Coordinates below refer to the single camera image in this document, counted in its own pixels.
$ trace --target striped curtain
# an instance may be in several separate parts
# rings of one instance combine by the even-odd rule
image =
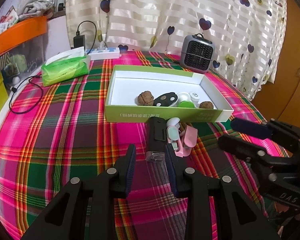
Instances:
[[[121,50],[180,54],[187,35],[202,33],[216,51],[213,68],[249,100],[274,82],[287,19],[286,0],[67,0],[69,41],[84,20]],[[80,27],[89,48],[91,23]]]

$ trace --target charger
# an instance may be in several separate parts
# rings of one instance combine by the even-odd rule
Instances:
[[[76,36],[73,37],[73,46],[74,48],[81,48],[84,47],[86,50],[86,39],[84,35],[80,35],[80,32],[77,31]]]

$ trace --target cabinet handle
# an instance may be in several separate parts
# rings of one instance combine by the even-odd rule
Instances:
[[[300,77],[300,68],[297,69],[296,77]]]

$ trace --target plaid tablecloth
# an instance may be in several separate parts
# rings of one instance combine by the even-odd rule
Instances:
[[[173,59],[178,57],[123,51],[120,59],[95,61],[89,75],[44,88],[42,101],[29,113],[7,114],[0,130],[0,221],[14,239],[20,239],[69,179],[96,176],[114,164],[119,156],[125,155],[130,143],[136,145],[137,162],[129,197],[117,200],[115,204],[119,239],[183,239],[187,201],[173,197],[164,164],[145,161],[145,124],[108,123],[104,115],[114,65],[181,69]],[[230,119],[264,120],[228,81],[215,72],[207,73],[207,77],[233,107]],[[39,96],[38,88],[27,85],[13,108],[26,110]],[[285,156],[284,150],[269,140],[261,141],[234,132],[230,120],[192,125],[198,129],[198,138],[197,145],[187,157],[188,165],[207,176],[231,176],[267,215],[254,175],[244,162],[219,150],[217,139],[229,133],[262,145],[274,156]],[[216,237],[213,212],[211,217]]]

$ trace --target power cord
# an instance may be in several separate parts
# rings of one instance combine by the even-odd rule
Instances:
[[[41,99],[43,98],[43,89],[42,89],[42,87],[39,86],[38,84],[33,83],[33,82],[32,82],[32,79],[34,79],[34,78],[40,78],[40,77],[41,77],[41,75],[35,75],[35,76],[27,77],[25,80],[23,80],[23,81],[18,85],[17,88],[11,87],[11,91],[13,92],[12,97],[11,97],[10,102],[9,102],[9,109],[10,109],[11,112],[13,112],[14,114],[26,114],[26,113],[30,112],[32,109],[34,109],[34,108],[39,104],[39,102],[40,102]],[[31,106],[28,110],[23,111],[23,112],[16,112],[16,111],[12,110],[12,106],[11,106],[12,99],[13,99],[13,97],[15,96],[16,92],[18,91],[19,87],[20,87],[20,86],[23,84],[23,82],[25,82],[26,80],[29,80],[29,83],[30,83],[30,84],[32,84],[32,85],[34,85],[34,86],[40,88],[40,90],[41,90],[41,95],[40,95],[39,100],[38,100],[33,106]]]
[[[81,22],[81,23],[78,25],[78,29],[77,29],[77,33],[76,33],[77,36],[80,36],[80,32],[79,32],[79,27],[80,27],[80,25],[81,25],[82,23],[85,23],[85,22],[92,23],[92,24],[94,25],[95,29],[96,29],[96,32],[95,32],[95,35],[94,35],[94,41],[93,41],[93,44],[92,44],[92,46],[91,46],[91,49],[90,49],[89,52],[87,53],[87,54],[89,54],[89,53],[92,51],[93,46],[94,46],[94,43],[96,42],[96,39],[97,39],[97,26],[96,26],[96,24],[95,24],[94,22],[92,22],[92,21],[83,21],[83,22]]]

